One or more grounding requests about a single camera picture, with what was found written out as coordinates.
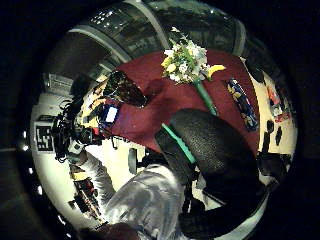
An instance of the white sleeve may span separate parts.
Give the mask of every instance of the white sleeve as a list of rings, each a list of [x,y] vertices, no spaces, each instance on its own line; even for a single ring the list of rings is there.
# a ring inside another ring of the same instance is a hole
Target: white sleeve
[[[112,181],[107,173],[106,167],[92,154],[87,152],[87,156],[88,160],[82,164],[80,168],[86,171],[91,178],[94,188],[97,189],[97,201],[100,212],[104,215],[104,208],[114,195],[115,190],[113,189]]]

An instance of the hand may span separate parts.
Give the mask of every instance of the hand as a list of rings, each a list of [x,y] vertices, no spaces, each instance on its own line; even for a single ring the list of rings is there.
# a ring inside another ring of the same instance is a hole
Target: hand
[[[69,153],[67,159],[69,163],[81,166],[88,160],[87,152],[82,150],[79,154]]]

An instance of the red tablecloth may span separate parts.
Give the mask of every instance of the red tablecloth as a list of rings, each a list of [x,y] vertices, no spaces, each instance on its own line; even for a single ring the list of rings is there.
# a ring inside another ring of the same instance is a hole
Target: red tablecloth
[[[159,151],[154,134],[161,128],[161,123],[169,123],[170,117],[179,109],[196,108],[207,111],[194,86],[175,85],[168,78],[162,78],[163,52],[154,52],[121,65],[118,69],[126,72],[150,98],[149,104],[142,109],[123,104],[119,118],[112,132],[130,141]],[[254,87],[239,57],[209,49],[207,52],[210,65],[222,64],[225,70],[214,73],[212,82],[204,81],[204,86],[216,105],[219,117],[230,123],[247,140],[254,154],[259,145],[259,131],[248,132],[232,96],[227,91],[225,81],[235,77],[251,102],[259,122],[259,108]]]

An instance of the gray jacket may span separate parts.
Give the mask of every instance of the gray jacket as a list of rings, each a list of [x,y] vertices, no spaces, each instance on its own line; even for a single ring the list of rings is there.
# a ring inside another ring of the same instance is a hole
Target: gray jacket
[[[102,217],[114,224],[126,222],[138,231],[141,240],[186,240],[179,228],[178,215],[184,202],[184,187],[172,171],[151,164],[115,192],[101,162],[87,153],[81,166],[95,189]]]

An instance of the yellow flower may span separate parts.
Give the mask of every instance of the yellow flower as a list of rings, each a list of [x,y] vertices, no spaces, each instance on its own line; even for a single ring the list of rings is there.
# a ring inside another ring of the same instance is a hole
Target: yellow flower
[[[211,77],[211,75],[214,72],[221,71],[221,70],[224,70],[224,69],[226,69],[226,67],[223,66],[223,65],[213,65],[212,67],[209,68],[208,77]]]
[[[161,63],[162,67],[167,67],[171,62],[171,58],[170,57],[166,57],[163,62]]]
[[[167,71],[169,73],[172,73],[174,70],[176,70],[176,65],[174,65],[174,63],[171,63],[168,67],[167,67]]]

